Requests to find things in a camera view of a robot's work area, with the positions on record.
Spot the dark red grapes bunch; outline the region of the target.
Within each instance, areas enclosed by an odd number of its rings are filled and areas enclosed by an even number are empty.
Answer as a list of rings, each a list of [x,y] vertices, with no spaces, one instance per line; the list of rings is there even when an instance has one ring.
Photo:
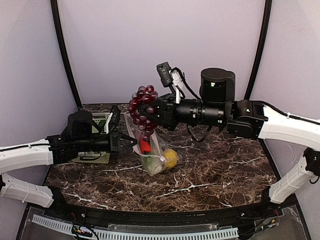
[[[155,133],[157,124],[149,119],[147,115],[155,115],[157,109],[155,106],[149,106],[152,102],[158,99],[158,92],[155,91],[153,85],[138,87],[137,91],[131,95],[128,111],[133,123],[140,131],[140,138],[147,142]]]

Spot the green leafy vegetable toy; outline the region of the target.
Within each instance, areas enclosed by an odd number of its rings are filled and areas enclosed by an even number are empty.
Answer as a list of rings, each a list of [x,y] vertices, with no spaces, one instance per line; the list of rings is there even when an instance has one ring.
[[[140,162],[150,176],[157,175],[164,170],[163,162],[158,156],[143,155],[140,157]]]

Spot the clear zip top bag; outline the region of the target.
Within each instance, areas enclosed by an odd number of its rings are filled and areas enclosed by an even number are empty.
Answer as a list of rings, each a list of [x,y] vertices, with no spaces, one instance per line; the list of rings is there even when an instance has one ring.
[[[139,155],[143,168],[150,176],[170,170],[182,162],[182,156],[170,148],[155,131],[145,140],[143,132],[134,124],[131,116],[126,113],[124,118],[129,136],[137,140],[133,150]]]

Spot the yellow lemon toy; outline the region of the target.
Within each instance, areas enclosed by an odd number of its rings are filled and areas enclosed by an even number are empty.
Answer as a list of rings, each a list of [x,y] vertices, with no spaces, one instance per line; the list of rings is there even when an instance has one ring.
[[[164,163],[165,167],[171,169],[177,165],[178,160],[179,160],[179,156],[178,156],[177,152],[174,151],[173,149],[166,149],[163,152],[163,156],[166,159],[166,162]]]

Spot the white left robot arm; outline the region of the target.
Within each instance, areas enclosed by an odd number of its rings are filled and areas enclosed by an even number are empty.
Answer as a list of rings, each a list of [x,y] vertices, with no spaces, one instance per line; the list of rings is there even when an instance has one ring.
[[[78,110],[68,116],[61,134],[51,135],[35,142],[1,147],[0,196],[53,208],[66,203],[60,189],[22,181],[8,173],[34,166],[67,163],[79,153],[121,153],[137,144],[135,138],[116,130],[121,113],[115,107],[104,126],[99,126],[89,111]]]

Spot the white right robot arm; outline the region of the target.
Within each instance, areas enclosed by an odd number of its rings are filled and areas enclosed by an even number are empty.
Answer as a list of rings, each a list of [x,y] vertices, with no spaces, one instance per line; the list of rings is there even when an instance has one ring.
[[[200,99],[176,100],[166,94],[138,111],[155,124],[173,131],[179,123],[218,127],[237,137],[280,140],[305,147],[298,163],[279,181],[267,187],[262,200],[279,205],[305,183],[320,177],[320,122],[286,113],[263,101],[235,100],[235,74],[221,68],[200,73]]]

